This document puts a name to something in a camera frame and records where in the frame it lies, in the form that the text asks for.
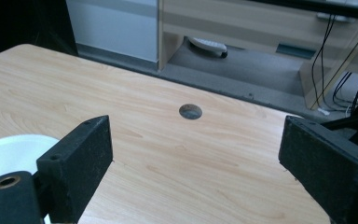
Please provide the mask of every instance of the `white wall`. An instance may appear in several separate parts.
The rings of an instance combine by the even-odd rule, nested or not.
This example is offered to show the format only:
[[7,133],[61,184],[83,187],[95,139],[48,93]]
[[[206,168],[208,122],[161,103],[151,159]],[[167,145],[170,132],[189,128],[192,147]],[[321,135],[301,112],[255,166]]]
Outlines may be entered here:
[[66,0],[76,43],[158,60],[158,0]]

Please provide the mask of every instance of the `light wood grain tabletop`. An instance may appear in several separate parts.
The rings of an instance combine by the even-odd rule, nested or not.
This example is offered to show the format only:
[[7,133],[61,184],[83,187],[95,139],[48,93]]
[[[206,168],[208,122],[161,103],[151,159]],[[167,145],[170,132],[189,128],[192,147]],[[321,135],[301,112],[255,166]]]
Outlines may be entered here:
[[329,223],[279,164],[283,112],[31,45],[0,53],[0,138],[60,139],[101,115],[115,158],[79,223]]

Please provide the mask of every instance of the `wooden furniture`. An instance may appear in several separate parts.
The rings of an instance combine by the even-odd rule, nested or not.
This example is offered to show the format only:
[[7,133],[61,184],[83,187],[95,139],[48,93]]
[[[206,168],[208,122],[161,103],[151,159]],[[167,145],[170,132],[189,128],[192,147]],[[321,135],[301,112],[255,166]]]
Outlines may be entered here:
[[61,139],[105,114],[115,158],[79,223],[329,223],[279,164],[283,112],[30,45],[0,53],[0,138]]
[[311,66],[324,41],[328,23],[318,18],[316,12],[244,0],[160,0],[158,19],[159,69],[163,69],[182,44],[183,36],[266,53],[275,53],[280,45],[314,50],[312,58],[296,57],[303,61],[300,76],[308,108],[317,107],[316,101],[322,100],[322,89],[328,93],[345,70],[358,73],[358,20],[335,22],[324,46],[324,82],[322,63],[318,60],[314,85]]

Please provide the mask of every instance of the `floor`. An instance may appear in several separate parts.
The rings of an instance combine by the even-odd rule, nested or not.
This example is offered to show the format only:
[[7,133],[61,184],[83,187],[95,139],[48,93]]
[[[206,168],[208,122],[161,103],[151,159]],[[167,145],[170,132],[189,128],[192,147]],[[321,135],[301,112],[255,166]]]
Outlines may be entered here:
[[[185,40],[164,69],[158,71],[155,63],[78,46],[79,54],[84,58],[268,106],[317,122],[349,115],[345,107],[334,105],[332,92],[325,97],[327,105],[321,103],[322,111],[306,108],[298,74],[302,64],[300,60],[230,46],[227,48],[228,56],[223,59],[218,53],[191,47]],[[358,75],[355,75],[339,94],[352,100],[357,89]]]

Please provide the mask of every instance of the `white object on floor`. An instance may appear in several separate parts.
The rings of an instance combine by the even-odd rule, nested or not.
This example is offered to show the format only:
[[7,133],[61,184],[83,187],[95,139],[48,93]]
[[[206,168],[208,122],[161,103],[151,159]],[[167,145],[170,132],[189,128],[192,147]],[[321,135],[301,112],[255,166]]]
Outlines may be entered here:
[[222,43],[218,43],[218,42],[214,42],[214,41],[206,40],[206,39],[195,38],[195,37],[189,37],[188,40],[190,41],[191,44],[193,44],[201,49],[206,49],[206,50],[222,53],[221,54],[222,58],[226,58],[228,55],[227,47],[226,47],[226,45],[224,45]]
[[321,109],[320,107],[318,108],[318,111],[321,112],[322,114],[324,114],[325,116],[330,115],[330,112],[328,112],[327,110]]

